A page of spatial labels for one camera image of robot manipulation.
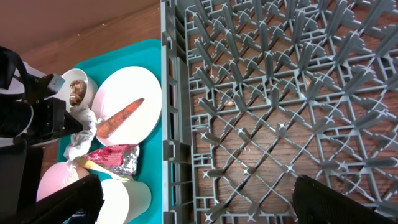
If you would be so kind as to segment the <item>pink bowl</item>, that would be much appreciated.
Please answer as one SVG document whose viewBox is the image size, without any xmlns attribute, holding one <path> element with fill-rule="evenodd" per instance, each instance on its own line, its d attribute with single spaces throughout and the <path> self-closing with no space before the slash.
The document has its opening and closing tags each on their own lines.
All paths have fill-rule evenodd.
<svg viewBox="0 0 398 224">
<path fill-rule="evenodd" d="M 54 164 L 46 171 L 39 183 L 36 201 L 42 200 L 88 174 L 85 168 L 72 167 L 66 162 Z"/>
</svg>

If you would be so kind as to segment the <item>white napkin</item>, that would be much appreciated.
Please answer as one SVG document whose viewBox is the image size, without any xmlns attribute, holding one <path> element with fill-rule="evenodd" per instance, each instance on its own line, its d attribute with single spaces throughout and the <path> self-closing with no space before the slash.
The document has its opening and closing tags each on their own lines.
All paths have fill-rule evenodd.
<svg viewBox="0 0 398 224">
<path fill-rule="evenodd" d="M 71 143 L 63 153 L 68 162 L 88 153 L 97 132 L 97 125 L 103 121 L 87 105 L 72 106 L 70 114 L 83 125 L 83 130 L 71 135 Z"/>
</svg>

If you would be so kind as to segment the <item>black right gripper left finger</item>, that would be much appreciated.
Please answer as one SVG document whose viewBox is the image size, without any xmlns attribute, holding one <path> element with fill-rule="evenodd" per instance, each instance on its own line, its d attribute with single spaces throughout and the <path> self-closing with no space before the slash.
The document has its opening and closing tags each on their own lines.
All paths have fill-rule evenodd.
<svg viewBox="0 0 398 224">
<path fill-rule="evenodd" d="M 101 181 L 96 174 L 90 174 L 23 210 L 18 222 L 95 223 L 103 203 Z"/>
</svg>

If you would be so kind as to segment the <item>orange carrot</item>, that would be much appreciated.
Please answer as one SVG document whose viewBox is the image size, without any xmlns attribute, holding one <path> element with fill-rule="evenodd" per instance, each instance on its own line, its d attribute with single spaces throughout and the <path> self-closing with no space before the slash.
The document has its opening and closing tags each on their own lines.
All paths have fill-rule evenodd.
<svg viewBox="0 0 398 224">
<path fill-rule="evenodd" d="M 104 138 L 104 139 L 109 138 L 110 135 L 112 135 L 115 132 L 115 130 L 117 130 L 120 127 L 120 125 L 122 125 L 123 122 L 125 122 L 125 120 L 127 120 L 128 117 L 130 117 L 130 115 L 132 115 L 135 112 L 135 110 L 137 110 L 141 106 L 143 102 L 144 98 L 139 98 L 136 101 L 127 105 L 121 111 L 114 114 L 106 121 L 102 122 L 97 127 L 96 135 L 99 138 Z"/>
</svg>

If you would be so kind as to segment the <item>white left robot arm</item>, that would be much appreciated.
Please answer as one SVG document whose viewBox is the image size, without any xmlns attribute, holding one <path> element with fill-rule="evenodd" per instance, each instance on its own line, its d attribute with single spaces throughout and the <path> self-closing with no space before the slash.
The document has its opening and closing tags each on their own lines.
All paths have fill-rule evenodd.
<svg viewBox="0 0 398 224">
<path fill-rule="evenodd" d="M 60 75 L 37 77 L 20 56 L 1 47 L 1 223 L 63 223 L 74 212 L 68 195 L 36 203 L 43 152 L 38 144 L 82 131 L 82 124 L 55 97 Z"/>
</svg>

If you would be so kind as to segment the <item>small white bowl with scraps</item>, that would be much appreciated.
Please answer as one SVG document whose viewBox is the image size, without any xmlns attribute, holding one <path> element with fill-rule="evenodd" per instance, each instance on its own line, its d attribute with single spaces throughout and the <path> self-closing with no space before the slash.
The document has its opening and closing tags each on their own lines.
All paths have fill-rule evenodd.
<svg viewBox="0 0 398 224">
<path fill-rule="evenodd" d="M 74 106 L 92 106 L 93 99 L 98 91 L 98 85 L 83 70 L 71 69 L 62 75 L 65 80 L 55 98 L 65 101 L 66 110 Z"/>
</svg>

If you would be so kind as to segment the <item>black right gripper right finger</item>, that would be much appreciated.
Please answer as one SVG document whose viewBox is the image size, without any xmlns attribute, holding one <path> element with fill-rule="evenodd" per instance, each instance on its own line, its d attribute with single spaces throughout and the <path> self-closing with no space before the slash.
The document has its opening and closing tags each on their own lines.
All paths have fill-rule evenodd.
<svg viewBox="0 0 398 224">
<path fill-rule="evenodd" d="M 300 224 L 395 223 L 307 175 L 295 181 L 293 208 Z"/>
</svg>

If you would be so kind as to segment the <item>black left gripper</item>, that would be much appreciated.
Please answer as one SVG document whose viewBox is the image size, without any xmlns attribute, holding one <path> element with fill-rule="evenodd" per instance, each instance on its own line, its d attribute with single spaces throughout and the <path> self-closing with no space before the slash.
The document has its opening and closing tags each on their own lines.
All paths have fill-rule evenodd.
<svg viewBox="0 0 398 224">
<path fill-rule="evenodd" d="M 1 94 L 1 137 L 14 143 L 34 145 L 83 130 L 83 125 L 66 109 L 66 102 L 54 98 L 65 83 L 59 75 L 27 76 L 29 91 Z"/>
</svg>

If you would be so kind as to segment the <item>red foil snack wrapper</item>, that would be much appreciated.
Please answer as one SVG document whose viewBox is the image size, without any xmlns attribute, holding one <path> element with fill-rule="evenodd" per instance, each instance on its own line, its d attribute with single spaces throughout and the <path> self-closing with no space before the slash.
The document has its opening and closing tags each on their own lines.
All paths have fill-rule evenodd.
<svg viewBox="0 0 398 224">
<path fill-rule="evenodd" d="M 120 144 L 99 148 L 83 158 L 113 174 L 131 179 L 137 172 L 139 152 L 137 144 Z"/>
</svg>

